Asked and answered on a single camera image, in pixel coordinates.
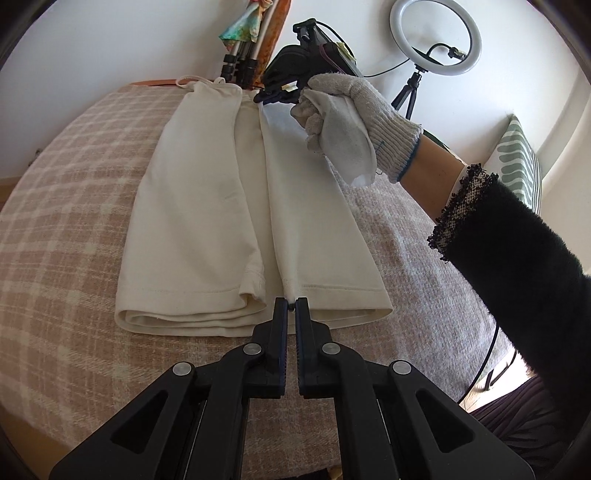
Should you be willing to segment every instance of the drawstring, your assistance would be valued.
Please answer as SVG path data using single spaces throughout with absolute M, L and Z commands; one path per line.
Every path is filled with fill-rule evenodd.
M 189 81 L 187 83 L 181 84 L 180 82 L 182 82 L 183 80 Z M 218 85 L 220 83 L 226 83 L 226 80 L 223 77 L 218 77 L 214 81 L 211 81 L 203 77 L 198 77 L 196 75 L 183 75 L 181 78 L 177 79 L 175 85 L 181 88 L 192 89 L 193 85 L 195 85 L 196 82 L 211 83 L 214 85 Z

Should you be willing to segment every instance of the green striped cushion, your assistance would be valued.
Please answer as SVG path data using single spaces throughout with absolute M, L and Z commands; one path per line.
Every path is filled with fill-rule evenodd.
M 496 173 L 499 180 L 519 200 L 535 213 L 540 212 L 542 177 L 540 162 L 525 138 L 521 124 L 511 116 L 509 127 L 484 165 L 486 171 Z

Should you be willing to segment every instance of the bed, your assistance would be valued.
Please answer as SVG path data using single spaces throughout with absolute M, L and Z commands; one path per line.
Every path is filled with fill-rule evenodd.
M 178 361 L 217 361 L 240 338 L 129 333 L 113 319 L 135 192 L 186 90 L 130 85 L 74 120 L 35 160 L 0 212 L 0 403 L 73 448 Z M 452 398 L 478 371 L 494 321 L 426 238 L 433 224 L 399 186 L 340 182 L 394 312 L 333 331 L 367 360 L 407 359 Z M 254 400 L 243 477 L 301 475 L 340 463 L 330 400 Z M 511 348 L 499 336 L 490 370 Z

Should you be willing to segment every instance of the black fuzzy sleeve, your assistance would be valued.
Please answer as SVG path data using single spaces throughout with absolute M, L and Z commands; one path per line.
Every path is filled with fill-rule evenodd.
M 495 175 L 468 169 L 429 237 L 462 273 L 577 432 L 591 410 L 591 278 Z

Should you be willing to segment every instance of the white work glove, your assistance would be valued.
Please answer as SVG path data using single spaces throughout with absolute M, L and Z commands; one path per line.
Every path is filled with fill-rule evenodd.
M 353 100 L 375 149 L 378 168 L 392 183 L 408 170 L 418 148 L 423 129 L 403 118 L 365 79 L 342 73 L 322 73 L 310 79 L 312 90 L 329 95 L 345 95 Z M 323 118 L 303 95 L 291 109 L 291 116 L 306 130 L 308 149 L 322 153 L 319 135 Z

